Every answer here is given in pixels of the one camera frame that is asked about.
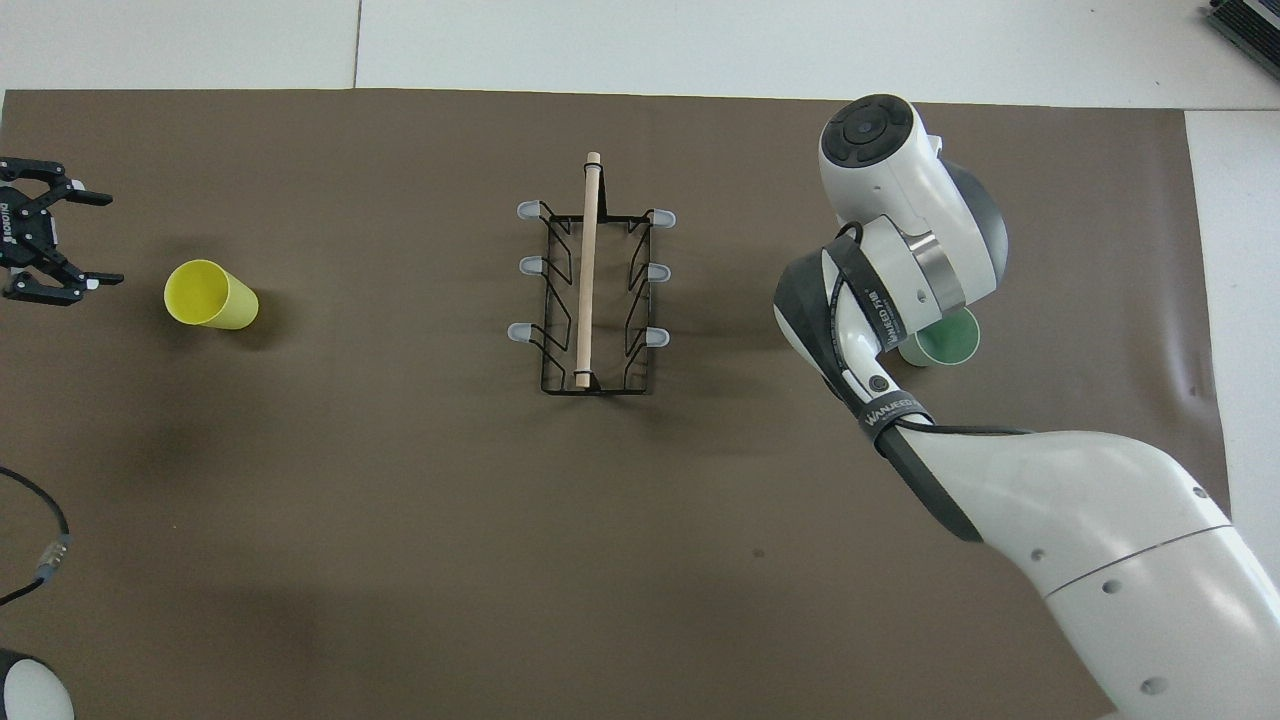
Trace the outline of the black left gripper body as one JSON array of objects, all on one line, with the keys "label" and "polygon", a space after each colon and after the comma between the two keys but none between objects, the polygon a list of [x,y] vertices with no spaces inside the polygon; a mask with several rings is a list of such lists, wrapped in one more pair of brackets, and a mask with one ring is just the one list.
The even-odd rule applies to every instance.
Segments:
[{"label": "black left gripper body", "polygon": [[13,184],[3,184],[3,266],[55,272],[61,258],[54,240],[47,204],[28,197]]}]

